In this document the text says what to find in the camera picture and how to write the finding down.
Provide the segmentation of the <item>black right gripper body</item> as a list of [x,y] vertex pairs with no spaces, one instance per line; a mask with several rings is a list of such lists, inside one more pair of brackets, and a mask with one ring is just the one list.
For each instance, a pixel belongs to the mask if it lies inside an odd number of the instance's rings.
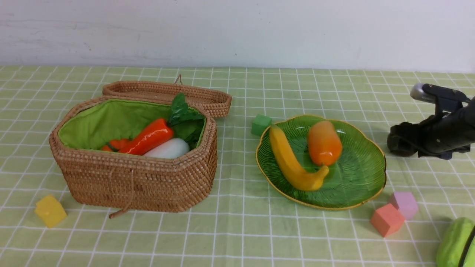
[[469,152],[475,140],[474,115],[474,98],[465,107],[461,101],[436,98],[435,119],[423,128],[418,157],[448,160],[454,152]]

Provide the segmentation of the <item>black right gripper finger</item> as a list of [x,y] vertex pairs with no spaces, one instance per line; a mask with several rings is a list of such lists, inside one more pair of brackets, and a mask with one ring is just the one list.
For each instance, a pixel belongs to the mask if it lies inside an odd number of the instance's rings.
[[387,137],[387,148],[390,153],[400,157],[410,157],[417,153],[417,146],[420,144],[419,138],[404,139],[397,135]]
[[409,123],[402,122],[398,125],[390,127],[389,139],[420,139],[422,132],[426,128],[427,123]]

